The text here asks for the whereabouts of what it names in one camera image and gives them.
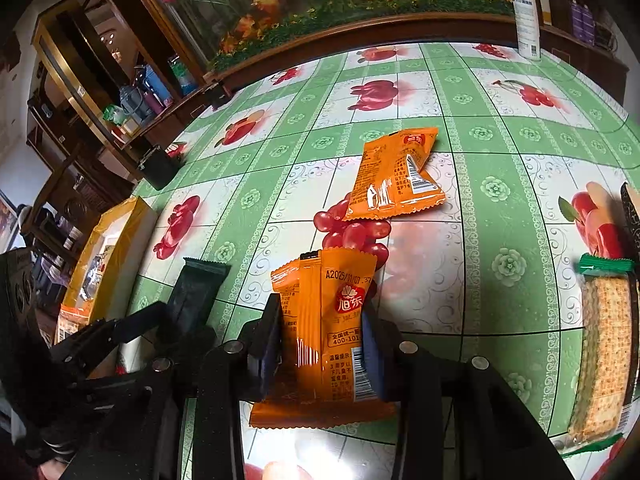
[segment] table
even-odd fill
[[[376,80],[397,90],[383,107],[369,91],[352,93]],[[447,203],[391,219],[389,238],[379,240],[391,256],[377,275],[376,305],[406,338],[438,356],[487,357],[562,448],[582,353],[573,265],[588,248],[558,197],[571,202],[590,181],[617,198],[623,182],[640,186],[640,127],[596,83],[547,52],[530,62],[484,44],[363,49],[265,78],[215,112],[207,109],[177,139],[186,144],[186,163],[172,183],[162,192],[145,182],[135,190],[159,221],[130,310],[169,297],[182,257],[226,262],[231,272],[208,323],[224,340],[234,338],[260,316],[270,271],[321,247],[314,214],[351,190],[364,142],[418,126],[439,128],[427,170]],[[192,227],[159,260],[152,248],[170,212],[195,195]],[[141,365],[145,345],[123,350],[127,369]],[[331,431],[255,430],[246,423],[249,411],[244,405],[248,463],[289,460],[314,480],[390,477],[393,420]],[[639,412],[636,401],[627,431]],[[443,424],[450,474],[447,403]],[[193,402],[185,479],[192,425]],[[577,479],[589,480],[608,453],[566,462]]]

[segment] orange flower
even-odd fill
[[[250,14],[248,14],[240,18],[236,25],[236,32],[240,32],[242,34],[242,39],[246,40],[247,38],[255,36],[257,30],[254,28],[254,25],[255,20]]]
[[[227,33],[223,40],[220,42],[220,49],[225,54],[233,54],[238,46],[238,40],[231,34]]]
[[[280,2],[278,0],[254,0],[253,5],[264,12],[273,14],[280,7]]]

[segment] purple bottle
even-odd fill
[[[596,41],[596,28],[593,21],[593,14],[589,10],[589,7],[584,6],[582,9],[582,33],[584,35],[585,43],[590,45]]]
[[[582,7],[575,0],[571,2],[571,21],[574,25],[574,37],[584,41],[584,27],[582,26]]]

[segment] barcode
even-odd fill
[[[616,433],[622,433],[623,431],[625,431],[625,427],[629,421],[630,414],[631,414],[631,403],[627,404],[622,408],[622,413],[620,413],[620,422],[618,423],[618,427],[616,428]]]
[[[73,332],[67,332],[61,326],[58,327],[58,342],[64,341],[67,337],[72,335]]]
[[[411,183],[411,192],[414,195],[438,189],[431,182],[422,178],[420,173],[418,173],[418,170],[416,169],[415,164],[411,159],[411,155],[406,156],[406,168],[409,172],[409,183]]]
[[[371,387],[367,371],[364,369],[364,355],[362,347],[351,349],[351,363],[353,364],[353,402],[376,398],[376,393]]]

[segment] plastic bag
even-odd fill
[[[309,253],[271,273],[283,311],[282,364],[256,428],[331,428],[391,416],[364,371],[362,303],[376,257],[345,248]]]
[[[424,169],[437,128],[410,128],[366,142],[344,220],[381,219],[442,204]]]

